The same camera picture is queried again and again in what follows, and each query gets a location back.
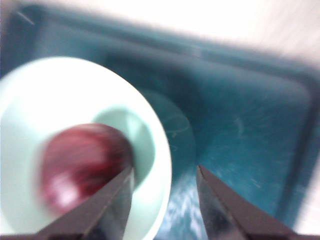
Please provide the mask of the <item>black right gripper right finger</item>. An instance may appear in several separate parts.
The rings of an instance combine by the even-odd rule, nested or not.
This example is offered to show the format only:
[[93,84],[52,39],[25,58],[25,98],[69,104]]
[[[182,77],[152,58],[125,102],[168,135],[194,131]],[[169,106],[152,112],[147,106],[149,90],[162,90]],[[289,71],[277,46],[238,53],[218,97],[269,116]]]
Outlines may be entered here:
[[251,204],[203,165],[197,166],[197,193],[210,240],[318,240],[294,232]]

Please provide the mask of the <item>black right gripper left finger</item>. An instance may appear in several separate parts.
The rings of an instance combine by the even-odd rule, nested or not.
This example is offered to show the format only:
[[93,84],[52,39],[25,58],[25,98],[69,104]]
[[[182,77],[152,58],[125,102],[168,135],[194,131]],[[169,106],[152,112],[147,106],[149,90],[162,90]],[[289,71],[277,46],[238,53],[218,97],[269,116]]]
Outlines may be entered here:
[[40,231],[2,240],[122,240],[132,205],[134,170],[126,167],[82,204]]

